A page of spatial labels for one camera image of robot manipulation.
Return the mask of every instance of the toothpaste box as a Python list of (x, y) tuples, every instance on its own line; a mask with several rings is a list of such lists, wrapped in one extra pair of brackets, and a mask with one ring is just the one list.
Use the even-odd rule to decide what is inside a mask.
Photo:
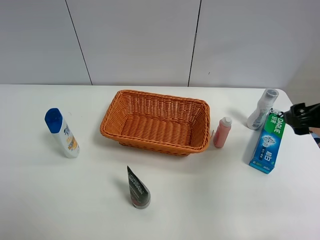
[(249, 163), (251, 167), (266, 174), (274, 169), (285, 125), (283, 112), (271, 109)]

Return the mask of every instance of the tube cap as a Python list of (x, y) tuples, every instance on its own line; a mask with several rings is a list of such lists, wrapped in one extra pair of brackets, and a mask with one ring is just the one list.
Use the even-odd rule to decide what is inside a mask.
[(60, 132), (63, 117), (58, 108), (49, 109), (45, 114), (44, 120), (52, 134)]
[(261, 100), (267, 103), (267, 105), (272, 106), (279, 96), (279, 92), (273, 88), (267, 88), (264, 90)]
[(225, 116), (224, 118), (221, 119), (221, 123), (225, 127), (230, 127), (232, 124), (232, 119), (231, 117)]

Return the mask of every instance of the wicker basket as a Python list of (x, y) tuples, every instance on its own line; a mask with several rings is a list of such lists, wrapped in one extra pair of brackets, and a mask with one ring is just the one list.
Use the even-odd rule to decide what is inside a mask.
[(209, 131), (205, 101), (135, 90), (117, 92), (100, 126), (122, 145), (180, 156), (206, 150)]

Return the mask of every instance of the table surface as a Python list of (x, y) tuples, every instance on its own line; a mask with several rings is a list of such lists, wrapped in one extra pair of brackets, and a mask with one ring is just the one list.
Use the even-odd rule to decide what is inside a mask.
[[(211, 131), (233, 120), (224, 148), (177, 157), (122, 146), (100, 134), (122, 89), (205, 100)], [(0, 239), (319, 239), (320, 151), (286, 126), (275, 169), (248, 165), (260, 131), (245, 126), (263, 89), (0, 85)], [(283, 91), (276, 109), (292, 105)], [(63, 156), (44, 117), (59, 108), (80, 145)], [(127, 165), (151, 193), (130, 202)]]

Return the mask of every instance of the pink bottle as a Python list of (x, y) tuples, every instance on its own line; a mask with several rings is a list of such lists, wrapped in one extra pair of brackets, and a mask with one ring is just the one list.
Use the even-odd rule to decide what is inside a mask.
[(219, 121), (219, 126), (213, 137), (213, 144), (216, 148), (222, 148), (225, 145), (231, 124), (232, 119), (230, 117), (224, 117)]

